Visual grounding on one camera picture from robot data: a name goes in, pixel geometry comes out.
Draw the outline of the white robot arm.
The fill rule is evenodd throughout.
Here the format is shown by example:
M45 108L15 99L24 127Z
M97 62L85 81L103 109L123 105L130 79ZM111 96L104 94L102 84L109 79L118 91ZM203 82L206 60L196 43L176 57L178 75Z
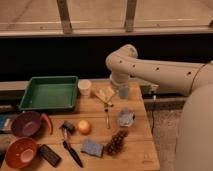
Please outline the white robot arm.
M110 53L105 63L116 87L134 76L185 95L174 171L213 171L213 61L204 64L141 60L136 48L126 44Z

